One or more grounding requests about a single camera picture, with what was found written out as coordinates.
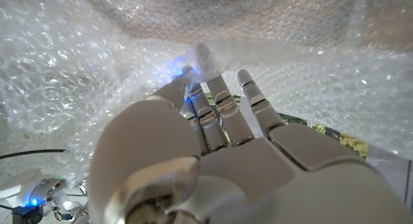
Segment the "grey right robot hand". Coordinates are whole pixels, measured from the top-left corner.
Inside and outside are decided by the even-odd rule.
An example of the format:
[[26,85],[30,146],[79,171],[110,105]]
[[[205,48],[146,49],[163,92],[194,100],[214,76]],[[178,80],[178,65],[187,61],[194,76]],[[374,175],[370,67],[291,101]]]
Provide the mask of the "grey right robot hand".
[[73,187],[63,181],[54,194],[54,202],[57,205],[54,211],[55,218],[63,223],[91,224],[88,200],[88,179]]

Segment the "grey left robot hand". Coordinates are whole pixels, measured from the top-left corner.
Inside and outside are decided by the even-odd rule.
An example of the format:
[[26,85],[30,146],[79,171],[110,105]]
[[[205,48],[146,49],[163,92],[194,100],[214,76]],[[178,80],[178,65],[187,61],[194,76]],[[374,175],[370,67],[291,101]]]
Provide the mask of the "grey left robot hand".
[[92,223],[411,223],[354,151],[286,125],[246,70],[237,75],[255,137],[222,77],[185,75],[118,113],[90,164]]

